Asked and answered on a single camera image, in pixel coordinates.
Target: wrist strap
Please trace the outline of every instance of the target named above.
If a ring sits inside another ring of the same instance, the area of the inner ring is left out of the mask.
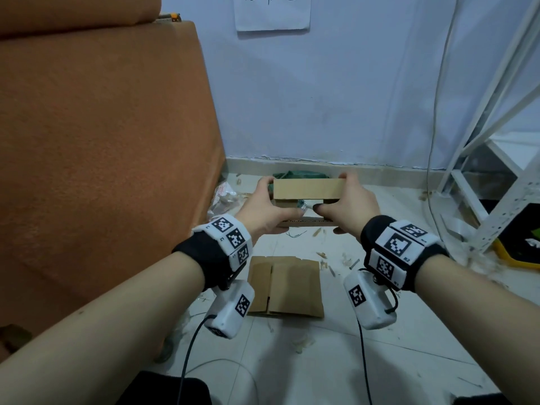
[[[253,252],[251,236],[244,225],[229,214],[217,216],[192,229],[192,236],[177,245],[202,268],[205,290],[218,286],[226,290],[246,266]]]
[[[414,291],[416,273],[425,261],[436,254],[448,256],[440,241],[407,220],[384,215],[369,220],[360,235],[364,265],[395,290]]]

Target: person's right hand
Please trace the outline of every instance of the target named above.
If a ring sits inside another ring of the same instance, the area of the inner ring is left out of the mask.
[[[355,173],[344,172],[339,177],[346,179],[341,199],[332,204],[315,204],[313,210],[335,222],[338,227],[334,229],[334,233],[350,233],[360,238],[368,221],[381,214],[379,204],[374,193],[358,182]]]

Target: person's left hand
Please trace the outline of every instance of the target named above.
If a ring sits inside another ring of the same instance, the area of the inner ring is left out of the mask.
[[[289,230],[288,227],[276,227],[284,220],[298,219],[304,210],[296,207],[278,207],[270,201],[268,184],[274,181],[273,176],[259,179],[255,192],[246,200],[242,209],[236,213],[236,218],[246,226],[251,235],[253,245],[263,234],[280,234]]]

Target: paper sign on wall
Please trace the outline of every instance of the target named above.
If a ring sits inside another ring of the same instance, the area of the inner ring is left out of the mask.
[[[234,0],[237,31],[309,28],[311,0]]]

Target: flattened cardboard box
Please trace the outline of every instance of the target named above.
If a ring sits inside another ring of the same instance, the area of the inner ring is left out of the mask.
[[[325,316],[318,261],[254,256],[247,281],[255,290],[251,314]]]
[[[298,200],[338,201],[345,179],[275,179],[274,203],[279,207],[295,207]],[[324,217],[304,216],[279,224],[281,227],[335,226]]]

